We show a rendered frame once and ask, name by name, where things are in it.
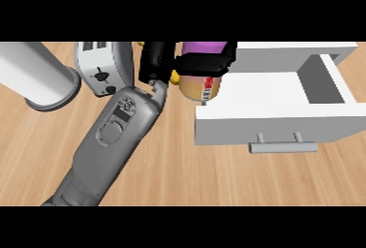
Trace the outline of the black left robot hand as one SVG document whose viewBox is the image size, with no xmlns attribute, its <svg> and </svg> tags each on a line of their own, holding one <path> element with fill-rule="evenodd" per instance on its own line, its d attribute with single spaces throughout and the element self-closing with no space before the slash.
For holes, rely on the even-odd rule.
<svg viewBox="0 0 366 248">
<path fill-rule="evenodd" d="M 139 80 L 169 83 L 172 71 L 181 76 L 219 78 L 237 61 L 238 43 L 228 42 L 219 53 L 188 52 L 175 56 L 175 42 L 147 42 L 141 56 Z"/>
</svg>

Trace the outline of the tan can purple lid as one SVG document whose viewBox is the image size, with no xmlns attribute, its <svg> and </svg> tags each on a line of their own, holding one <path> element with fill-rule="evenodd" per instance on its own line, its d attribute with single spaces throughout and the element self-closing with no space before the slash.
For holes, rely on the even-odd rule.
<svg viewBox="0 0 366 248">
<path fill-rule="evenodd" d="M 179 89 L 194 101 L 206 103 L 219 92 L 222 77 L 229 71 L 232 57 L 225 53 L 226 42 L 185 42 L 176 57 L 175 70 Z"/>
</svg>

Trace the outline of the white open drawer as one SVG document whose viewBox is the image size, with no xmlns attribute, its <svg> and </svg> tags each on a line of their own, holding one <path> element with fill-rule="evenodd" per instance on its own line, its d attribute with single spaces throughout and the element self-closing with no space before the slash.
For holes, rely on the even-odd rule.
<svg viewBox="0 0 366 248">
<path fill-rule="evenodd" d="M 313 54 L 296 72 L 229 73 L 210 106 L 355 104 L 330 54 Z"/>
</svg>

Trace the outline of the white drawer front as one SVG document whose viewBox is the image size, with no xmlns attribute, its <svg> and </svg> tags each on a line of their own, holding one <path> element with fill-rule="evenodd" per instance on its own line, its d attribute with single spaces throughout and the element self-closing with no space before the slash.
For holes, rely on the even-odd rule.
<svg viewBox="0 0 366 248">
<path fill-rule="evenodd" d="M 195 145 L 247 144 L 302 139 L 334 142 L 366 130 L 366 104 L 197 107 Z"/>
</svg>

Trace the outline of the white toaster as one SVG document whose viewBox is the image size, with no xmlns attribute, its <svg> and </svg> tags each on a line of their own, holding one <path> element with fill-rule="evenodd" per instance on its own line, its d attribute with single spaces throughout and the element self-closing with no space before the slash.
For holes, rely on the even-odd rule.
<svg viewBox="0 0 366 248">
<path fill-rule="evenodd" d="M 135 63 L 130 42 L 77 42 L 74 66 L 98 97 L 113 95 L 135 85 Z"/>
</svg>

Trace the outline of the white cabinet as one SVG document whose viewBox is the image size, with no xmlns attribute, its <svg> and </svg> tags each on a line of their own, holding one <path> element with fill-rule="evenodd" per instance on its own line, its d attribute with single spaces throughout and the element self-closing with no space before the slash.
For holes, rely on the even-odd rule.
<svg viewBox="0 0 366 248">
<path fill-rule="evenodd" d="M 330 54 L 340 64 L 356 49 L 356 42 L 238 42 L 229 72 L 296 72 L 315 54 Z"/>
</svg>

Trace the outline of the white cylinder grey base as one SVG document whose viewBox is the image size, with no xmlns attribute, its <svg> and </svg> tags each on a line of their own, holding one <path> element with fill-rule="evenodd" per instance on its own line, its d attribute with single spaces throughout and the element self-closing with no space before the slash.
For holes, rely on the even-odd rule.
<svg viewBox="0 0 366 248">
<path fill-rule="evenodd" d="M 73 101 L 82 78 L 40 42 L 0 42 L 0 83 L 33 109 L 54 111 Z"/>
</svg>

